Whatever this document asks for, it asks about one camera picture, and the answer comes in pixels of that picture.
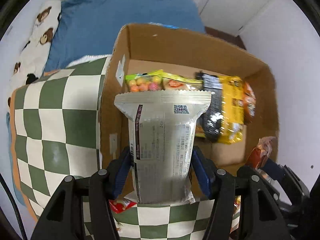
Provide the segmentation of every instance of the cardboard flap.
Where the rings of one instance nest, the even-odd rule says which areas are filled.
[[[264,67],[244,80],[249,82],[256,96],[255,115],[252,123],[247,126],[245,145],[245,158],[247,158],[260,138],[265,136],[278,137],[279,123],[276,84],[269,67]],[[276,161],[277,150],[277,145],[273,144],[270,158],[274,161]]]
[[[129,24],[131,58],[156,61],[245,78],[267,66],[221,39],[185,29]]]
[[[127,27],[123,27],[119,32],[114,45],[113,55],[110,60],[110,67],[104,79],[103,91],[101,94],[100,150],[103,155],[103,168],[108,166],[115,155],[110,152],[111,148],[114,148],[112,151],[116,152],[116,156],[120,153],[122,114],[114,106],[113,102],[115,100],[115,96],[122,93],[125,87],[124,75],[127,73],[130,60],[128,31]]]

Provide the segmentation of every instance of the white door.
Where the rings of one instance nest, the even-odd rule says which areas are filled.
[[[209,0],[200,16],[205,26],[237,36],[269,0]]]

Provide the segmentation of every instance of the blue pillow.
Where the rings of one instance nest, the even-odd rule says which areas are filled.
[[[122,26],[149,22],[204,33],[192,0],[65,0],[44,71],[85,55],[111,54]]]

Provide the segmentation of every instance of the green and white checkered fabric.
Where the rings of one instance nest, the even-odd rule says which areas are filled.
[[[66,175],[88,177],[100,168],[98,101],[109,61],[62,69],[16,92],[20,185],[37,216]]]
[[[122,240],[202,240],[213,203],[214,200],[199,200],[194,204],[161,207],[138,204],[112,214],[121,224],[118,234]],[[239,222],[239,215],[240,211],[233,216],[231,227]],[[84,224],[87,239],[94,239],[88,202],[84,203]]]

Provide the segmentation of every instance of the black snack package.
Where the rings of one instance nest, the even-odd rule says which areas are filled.
[[[210,91],[211,103],[207,112],[202,114],[197,121],[196,136],[205,137],[210,142],[217,142],[220,136],[222,108],[222,84],[219,77],[203,72],[196,73],[196,79],[203,81],[203,90]]]

